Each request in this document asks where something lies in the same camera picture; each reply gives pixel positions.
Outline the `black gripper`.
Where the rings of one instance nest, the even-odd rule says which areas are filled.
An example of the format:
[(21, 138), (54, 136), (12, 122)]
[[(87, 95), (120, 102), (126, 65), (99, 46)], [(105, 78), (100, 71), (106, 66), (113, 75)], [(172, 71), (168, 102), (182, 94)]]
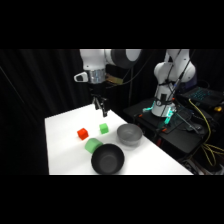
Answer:
[[(109, 111), (109, 100), (106, 99), (106, 84), (105, 83), (98, 83), (98, 84), (90, 84), (89, 85), (90, 94), (93, 97), (93, 104), (95, 105), (95, 109), (101, 109), (103, 111), (103, 117), (107, 116), (107, 113)], [(96, 97), (102, 97), (101, 99), (101, 106)]]

